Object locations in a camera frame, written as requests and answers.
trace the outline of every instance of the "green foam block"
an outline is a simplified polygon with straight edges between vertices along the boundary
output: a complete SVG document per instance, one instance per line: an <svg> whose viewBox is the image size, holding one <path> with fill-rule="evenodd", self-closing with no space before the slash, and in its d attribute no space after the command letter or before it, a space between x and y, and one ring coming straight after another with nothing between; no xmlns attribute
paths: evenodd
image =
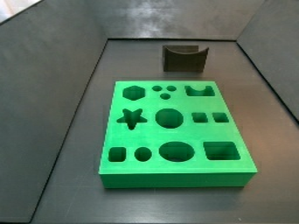
<svg viewBox="0 0 299 224"><path fill-rule="evenodd" d="M118 81L106 188L245 186L258 168L214 81Z"/></svg>

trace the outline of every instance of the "rectangular hole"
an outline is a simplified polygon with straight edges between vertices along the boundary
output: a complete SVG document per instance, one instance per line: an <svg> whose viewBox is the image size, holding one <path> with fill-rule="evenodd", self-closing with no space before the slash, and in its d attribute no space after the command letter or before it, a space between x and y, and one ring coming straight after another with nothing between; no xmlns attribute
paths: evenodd
<svg viewBox="0 0 299 224"><path fill-rule="evenodd" d="M215 123L229 123L230 119L226 113L213 113Z"/></svg>
<svg viewBox="0 0 299 224"><path fill-rule="evenodd" d="M191 113L191 117L195 123L207 123L209 118L206 113Z"/></svg>
<svg viewBox="0 0 299 224"><path fill-rule="evenodd" d="M209 160L239 160L239 151L233 142L205 142L203 148Z"/></svg>
<svg viewBox="0 0 299 224"><path fill-rule="evenodd" d="M127 159L127 148L112 147L108 152L108 161L110 162L124 162L126 159Z"/></svg>

